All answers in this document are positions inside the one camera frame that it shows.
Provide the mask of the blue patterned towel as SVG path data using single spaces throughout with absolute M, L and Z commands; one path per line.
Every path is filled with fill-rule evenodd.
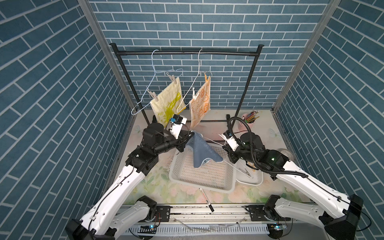
M 208 163 L 227 162 L 226 157 L 219 155 L 202 137 L 200 133 L 192 131 L 193 136 L 188 140 L 186 147 L 193 152 L 193 167 L 198 169 Z

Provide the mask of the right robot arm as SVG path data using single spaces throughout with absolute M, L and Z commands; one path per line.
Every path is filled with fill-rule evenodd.
M 313 201 L 313 204 L 303 204 L 271 195 L 263 207 L 268 220 L 296 219 L 324 229 L 335 240 L 353 240 L 361 231 L 358 224 L 365 214 L 362 198 L 327 186 L 281 152 L 266 149 L 261 138 L 242 118 L 229 118 L 227 127 L 222 134 L 226 141 L 223 148 L 233 164 L 243 160 L 248 168 L 293 186 Z

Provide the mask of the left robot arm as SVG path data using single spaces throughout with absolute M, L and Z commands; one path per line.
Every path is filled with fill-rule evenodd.
M 160 123 L 149 124 L 143 130 L 141 144 L 132 151 L 116 180 L 101 199 L 79 220 L 70 220 L 65 231 L 71 240 L 116 240 L 140 221 L 151 221 L 157 203 L 147 196 L 139 198 L 125 212 L 119 209 L 134 188 L 158 163 L 159 155 L 172 149 L 183 152 L 194 132 L 173 124 L 170 131 Z

